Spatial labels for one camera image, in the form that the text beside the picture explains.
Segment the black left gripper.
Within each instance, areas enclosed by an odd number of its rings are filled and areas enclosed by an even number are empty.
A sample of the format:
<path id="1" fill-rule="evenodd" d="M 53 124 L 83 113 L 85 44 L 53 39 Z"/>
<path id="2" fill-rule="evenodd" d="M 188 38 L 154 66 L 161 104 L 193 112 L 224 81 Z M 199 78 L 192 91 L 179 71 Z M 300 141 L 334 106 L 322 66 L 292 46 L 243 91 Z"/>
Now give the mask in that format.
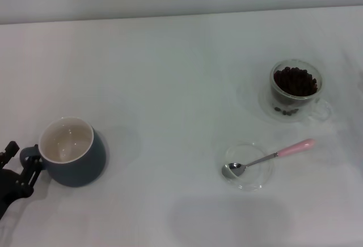
<path id="1" fill-rule="evenodd" d="M 6 165 L 19 151 L 15 141 L 11 141 L 0 153 L 0 165 Z M 38 145 L 24 148 L 19 155 L 23 167 L 21 174 L 9 169 L 1 169 L 1 213 L 5 213 L 10 204 L 21 198 L 28 198 L 34 192 L 34 185 L 43 170 L 43 161 Z"/>

